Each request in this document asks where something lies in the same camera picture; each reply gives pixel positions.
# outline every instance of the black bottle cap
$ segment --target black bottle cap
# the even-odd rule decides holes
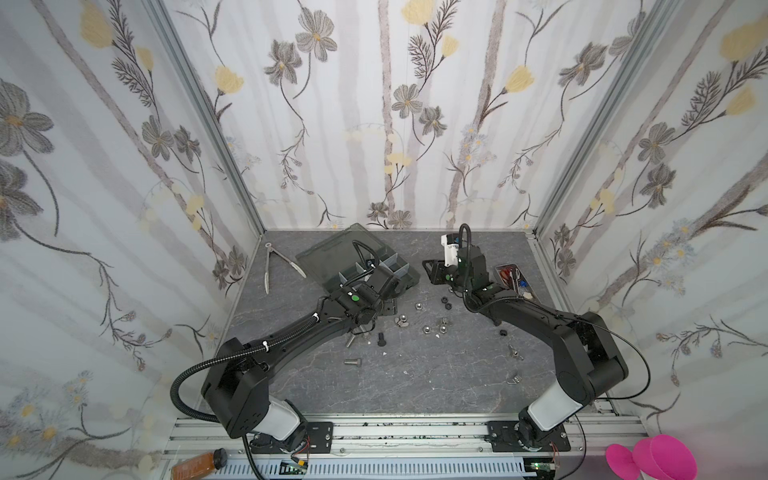
[[[216,470],[227,466],[227,450],[214,450],[214,467]]]

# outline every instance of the floral wallpaper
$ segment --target floral wallpaper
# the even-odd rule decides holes
[[[147,478],[257,239],[141,4],[4,5],[0,52],[4,475]]]
[[[266,226],[374,230],[533,228],[653,6],[164,3]]]
[[[768,10],[687,1],[539,233],[571,302],[644,352],[619,402],[698,478],[764,478]],[[646,382],[626,349],[630,378]]]

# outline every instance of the flower center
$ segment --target flower center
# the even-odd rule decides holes
[[[56,430],[56,427],[48,427],[45,430],[43,430],[43,440],[51,440],[53,439],[58,431]]]
[[[8,117],[5,117],[5,123],[11,124],[14,127],[21,127],[24,122],[21,120],[21,118],[15,116],[15,115],[9,115]]]

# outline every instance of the black mounting plate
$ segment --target black mounting plate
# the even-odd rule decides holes
[[[313,453],[331,453],[331,443],[333,442],[333,422],[308,422],[306,431],[310,437],[310,455]],[[266,434],[259,434],[250,441],[250,451],[254,455],[284,455],[272,437]]]
[[[518,443],[518,433],[515,430],[517,422],[486,422],[486,425],[488,426],[488,436],[485,439],[491,443],[494,452],[529,452]],[[567,436],[563,438],[562,434],[564,433],[565,427],[562,424],[556,426],[551,435],[551,441],[558,448],[558,451],[569,452],[571,451],[571,443]],[[552,446],[547,444],[538,452],[552,452]]]

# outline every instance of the gray table surface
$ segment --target gray table surface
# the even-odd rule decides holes
[[[494,327],[483,315],[468,312],[445,285],[432,285],[422,260],[442,258],[439,232],[375,232],[381,241],[411,262],[422,274],[418,285],[398,298],[399,313],[409,326],[395,325],[394,317],[379,317],[369,339],[359,336],[345,348],[347,335],[311,350],[277,373],[270,394],[289,399],[304,413],[513,413],[529,405],[554,381],[551,350],[540,340],[507,323]],[[326,231],[270,231],[264,243],[288,257],[331,235]],[[474,232],[472,243],[486,256],[488,270],[516,263],[544,305],[552,304],[524,233]],[[266,251],[259,248],[240,302],[224,339],[236,336],[245,343],[268,335],[311,312],[323,289],[303,279],[288,263],[272,255],[270,294],[264,292]],[[441,297],[454,308],[446,310]],[[416,310],[421,302],[423,310]],[[447,317],[448,332],[424,334]],[[508,336],[500,336],[506,329]],[[386,346],[376,345],[384,332]],[[509,355],[512,344],[523,360]],[[344,359],[360,358],[362,367],[346,366]],[[521,383],[507,384],[517,373]]]

